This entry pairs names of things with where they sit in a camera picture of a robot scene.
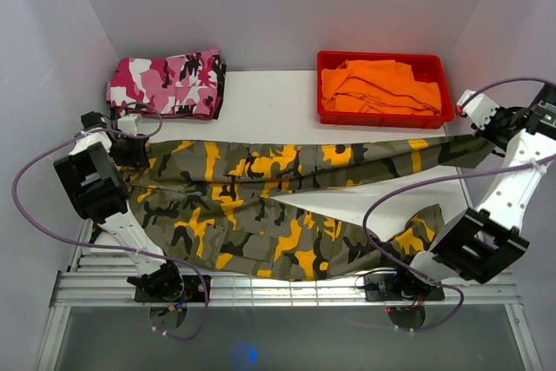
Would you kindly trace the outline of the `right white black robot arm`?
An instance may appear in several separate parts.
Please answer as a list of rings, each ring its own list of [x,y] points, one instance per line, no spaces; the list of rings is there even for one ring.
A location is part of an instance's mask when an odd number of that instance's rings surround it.
[[[555,87],[546,83],[526,107],[506,108],[484,92],[466,91],[457,102],[476,136],[501,149],[501,167],[480,202],[456,216],[427,251],[392,278],[403,299],[423,297],[448,278],[484,284],[518,261],[529,242],[521,237],[526,208],[555,159]]]

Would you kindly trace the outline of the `aluminium rail frame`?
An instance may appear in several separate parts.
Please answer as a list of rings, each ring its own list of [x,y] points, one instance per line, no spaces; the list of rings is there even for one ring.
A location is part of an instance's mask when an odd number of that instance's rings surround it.
[[[50,297],[48,324],[54,330],[47,333],[48,347],[60,348],[63,326],[73,307],[136,306],[135,290],[126,281],[134,272],[133,262],[123,252],[76,248],[69,266],[58,273]],[[210,304],[214,308],[366,307],[369,303],[361,284],[361,275],[327,282],[281,282],[214,272]],[[512,273],[505,272],[485,285],[458,279],[447,280],[447,285],[442,306],[456,304],[459,294],[467,306],[502,306],[525,368],[542,368]]]

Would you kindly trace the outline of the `yellow camouflage trousers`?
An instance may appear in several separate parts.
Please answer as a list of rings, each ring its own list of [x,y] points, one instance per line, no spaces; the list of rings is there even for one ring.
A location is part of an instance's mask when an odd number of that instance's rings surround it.
[[[401,232],[370,242],[363,228],[280,201],[437,166],[472,169],[492,151],[472,135],[352,144],[211,141],[150,143],[140,166],[122,167],[129,206],[166,255],[286,281],[319,281],[410,262],[444,227],[439,205]]]

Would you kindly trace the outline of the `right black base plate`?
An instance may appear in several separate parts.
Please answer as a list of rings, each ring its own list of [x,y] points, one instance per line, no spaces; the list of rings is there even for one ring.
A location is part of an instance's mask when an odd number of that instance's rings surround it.
[[[371,272],[363,276],[361,287],[366,301],[444,301],[441,288],[427,285],[412,275],[395,270]]]

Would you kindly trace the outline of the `pink camouflage folded trousers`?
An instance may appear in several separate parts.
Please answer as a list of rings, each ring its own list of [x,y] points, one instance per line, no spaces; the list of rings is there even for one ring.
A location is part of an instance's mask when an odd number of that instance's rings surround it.
[[[221,112],[227,65],[219,49],[163,58],[124,58],[107,83],[112,109],[146,103],[162,116],[216,120]]]

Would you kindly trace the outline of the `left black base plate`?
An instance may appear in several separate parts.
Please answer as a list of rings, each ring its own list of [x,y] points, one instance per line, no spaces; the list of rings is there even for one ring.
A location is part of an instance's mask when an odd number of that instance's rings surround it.
[[[210,294],[211,276],[203,275],[205,285],[197,275],[183,275],[180,280],[175,277],[168,282],[163,279],[139,279],[136,280],[136,291],[133,296],[135,302],[167,302],[177,303],[179,301],[204,302],[205,296]]]

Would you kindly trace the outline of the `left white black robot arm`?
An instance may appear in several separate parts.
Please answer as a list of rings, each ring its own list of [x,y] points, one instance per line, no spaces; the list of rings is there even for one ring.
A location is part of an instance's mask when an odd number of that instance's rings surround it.
[[[142,117],[137,113],[105,119],[98,112],[81,116],[83,131],[54,169],[66,194],[83,219],[90,219],[121,247],[136,274],[128,283],[164,301],[177,301],[184,292],[178,267],[164,258],[163,250],[148,237],[133,214],[130,193],[119,167],[146,168],[146,140],[138,139]]]

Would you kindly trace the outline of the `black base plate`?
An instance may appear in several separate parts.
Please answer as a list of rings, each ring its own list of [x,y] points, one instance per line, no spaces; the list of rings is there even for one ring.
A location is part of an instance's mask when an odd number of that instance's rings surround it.
[[[135,302],[167,302],[177,303],[179,301],[204,302],[205,296],[210,294],[211,276],[203,275],[205,285],[197,275],[183,275],[180,280],[175,277],[168,282],[163,279],[139,279],[136,280],[136,291],[133,296]]]
[[[361,287],[366,301],[444,301],[441,288],[427,285],[412,275],[395,270],[371,272],[363,276]]]

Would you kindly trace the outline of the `red plastic bin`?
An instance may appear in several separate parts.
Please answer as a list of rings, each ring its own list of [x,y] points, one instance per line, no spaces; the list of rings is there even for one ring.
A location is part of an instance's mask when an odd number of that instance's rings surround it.
[[[316,63],[323,124],[438,129],[454,118],[437,56],[322,50]]]

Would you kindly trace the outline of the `orange cloth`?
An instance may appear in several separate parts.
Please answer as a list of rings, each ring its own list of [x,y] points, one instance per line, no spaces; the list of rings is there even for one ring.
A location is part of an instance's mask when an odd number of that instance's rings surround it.
[[[321,93],[326,111],[403,116],[442,111],[439,85],[416,80],[410,65],[395,60],[346,60],[323,70]]]

